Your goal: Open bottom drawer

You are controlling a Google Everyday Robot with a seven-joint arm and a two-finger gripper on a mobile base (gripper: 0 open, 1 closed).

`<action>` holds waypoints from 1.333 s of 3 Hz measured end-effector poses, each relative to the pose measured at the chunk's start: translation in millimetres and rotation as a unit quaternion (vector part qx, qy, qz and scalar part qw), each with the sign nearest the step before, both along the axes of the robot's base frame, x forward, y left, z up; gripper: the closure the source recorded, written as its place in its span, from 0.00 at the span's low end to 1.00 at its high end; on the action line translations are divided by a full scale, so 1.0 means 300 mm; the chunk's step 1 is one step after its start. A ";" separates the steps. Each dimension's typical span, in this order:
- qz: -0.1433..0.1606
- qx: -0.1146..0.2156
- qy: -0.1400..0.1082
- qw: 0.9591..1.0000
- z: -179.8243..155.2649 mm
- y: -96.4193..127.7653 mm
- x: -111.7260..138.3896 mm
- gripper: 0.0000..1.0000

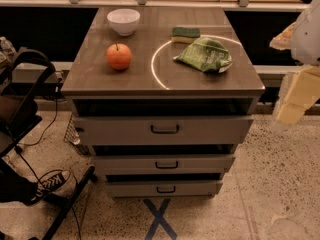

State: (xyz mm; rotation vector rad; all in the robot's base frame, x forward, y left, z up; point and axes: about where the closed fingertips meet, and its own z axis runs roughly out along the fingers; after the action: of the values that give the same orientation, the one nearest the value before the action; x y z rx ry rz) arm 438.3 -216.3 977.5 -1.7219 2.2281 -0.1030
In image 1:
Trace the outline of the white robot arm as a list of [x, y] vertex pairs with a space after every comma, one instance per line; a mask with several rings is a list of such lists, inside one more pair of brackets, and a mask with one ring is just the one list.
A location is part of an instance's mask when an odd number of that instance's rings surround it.
[[270, 42], [274, 49], [291, 51], [305, 68], [295, 73], [276, 113], [278, 124], [293, 126], [320, 99], [320, 0], [312, 0], [282, 33]]

